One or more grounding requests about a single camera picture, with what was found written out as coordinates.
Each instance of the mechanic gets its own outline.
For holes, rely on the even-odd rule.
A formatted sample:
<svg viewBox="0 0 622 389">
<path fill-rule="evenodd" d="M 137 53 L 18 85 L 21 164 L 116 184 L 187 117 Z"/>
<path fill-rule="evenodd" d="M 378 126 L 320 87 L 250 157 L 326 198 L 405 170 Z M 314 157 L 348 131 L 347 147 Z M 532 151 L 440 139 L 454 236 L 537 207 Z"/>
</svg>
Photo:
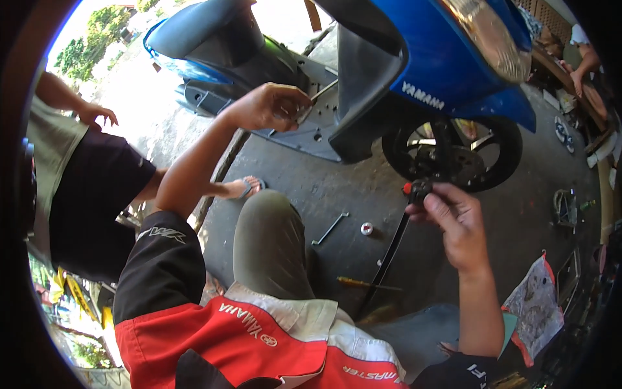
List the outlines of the mechanic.
<svg viewBox="0 0 622 389">
<path fill-rule="evenodd" d="M 57 110 L 74 111 L 80 121 Z M 101 132 L 111 110 L 87 103 L 55 75 L 43 72 L 28 120 L 37 169 L 37 211 L 29 251 L 91 281 L 116 282 L 135 242 L 133 228 L 115 222 L 133 200 L 147 201 L 166 168 L 156 169 L 128 142 Z M 255 177 L 206 182 L 205 195 L 248 197 L 265 184 Z"/>
<path fill-rule="evenodd" d="M 297 129 L 312 103 L 296 87 L 265 84 L 218 115 L 162 179 L 154 213 L 121 274 L 116 340 L 138 388 L 477 388 L 487 386 L 504 340 L 479 202 L 434 184 L 411 220 L 435 222 L 458 270 L 460 309 L 432 306 L 357 328 L 337 302 L 317 299 L 304 226 L 289 201 L 263 190 L 245 203 L 233 243 L 235 282 L 198 305 L 205 265 L 186 222 L 237 128 Z M 440 343 L 454 349 L 444 354 Z"/>
</svg>

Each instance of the bare foot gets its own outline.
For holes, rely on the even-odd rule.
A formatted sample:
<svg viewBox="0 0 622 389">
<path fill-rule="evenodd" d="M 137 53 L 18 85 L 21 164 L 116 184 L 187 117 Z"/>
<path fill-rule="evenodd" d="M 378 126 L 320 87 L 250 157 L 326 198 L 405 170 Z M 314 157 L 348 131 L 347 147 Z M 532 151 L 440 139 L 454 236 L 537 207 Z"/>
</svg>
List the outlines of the bare foot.
<svg viewBox="0 0 622 389">
<path fill-rule="evenodd" d="M 572 82 L 575 84 L 575 92 L 577 92 L 577 97 L 581 98 L 581 96 L 583 96 L 583 85 L 581 84 L 581 75 L 577 72 L 572 72 L 570 74 L 570 78 L 572 78 Z"/>
<path fill-rule="evenodd" d="M 568 73 L 572 73 L 575 70 L 572 68 L 572 66 L 570 66 L 566 61 L 564 61 L 563 59 L 559 62 L 559 64 L 564 68 L 564 70 Z"/>
<path fill-rule="evenodd" d="M 222 197 L 223 199 L 237 199 L 246 190 L 245 181 L 251 185 L 251 190 L 244 196 L 244 198 L 248 198 L 261 190 L 261 183 L 257 177 L 247 176 L 244 177 L 244 179 L 237 179 L 233 182 L 224 183 L 223 187 L 226 189 L 227 193 L 219 197 Z"/>
</svg>

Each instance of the scooter seat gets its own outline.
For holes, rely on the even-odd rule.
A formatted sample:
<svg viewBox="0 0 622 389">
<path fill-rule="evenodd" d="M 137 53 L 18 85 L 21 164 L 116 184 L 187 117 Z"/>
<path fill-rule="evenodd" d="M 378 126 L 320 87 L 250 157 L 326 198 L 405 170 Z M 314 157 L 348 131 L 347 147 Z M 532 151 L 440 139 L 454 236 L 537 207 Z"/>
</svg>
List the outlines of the scooter seat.
<svg viewBox="0 0 622 389">
<path fill-rule="evenodd" d="M 227 25 L 241 9 L 255 0 L 208 0 L 182 9 L 162 23 L 147 43 L 158 53 L 183 59 L 219 28 Z"/>
</svg>

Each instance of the motorcycle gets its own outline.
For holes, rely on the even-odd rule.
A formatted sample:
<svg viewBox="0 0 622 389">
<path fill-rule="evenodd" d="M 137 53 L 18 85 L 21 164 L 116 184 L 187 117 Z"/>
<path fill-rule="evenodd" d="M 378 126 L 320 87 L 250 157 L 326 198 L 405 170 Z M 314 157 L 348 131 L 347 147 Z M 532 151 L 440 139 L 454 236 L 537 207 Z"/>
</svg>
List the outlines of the motorcycle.
<svg viewBox="0 0 622 389">
<path fill-rule="evenodd" d="M 253 0 L 208 0 L 154 25 L 144 47 L 183 84 L 177 101 L 217 115 L 266 82 L 295 85 L 314 107 L 293 133 L 254 131 L 329 161 L 371 157 L 381 138 L 409 181 L 490 189 L 516 170 L 517 125 L 535 133 L 519 84 L 531 39 L 510 0 L 315 0 L 338 22 L 338 68 L 264 36 Z"/>
</svg>

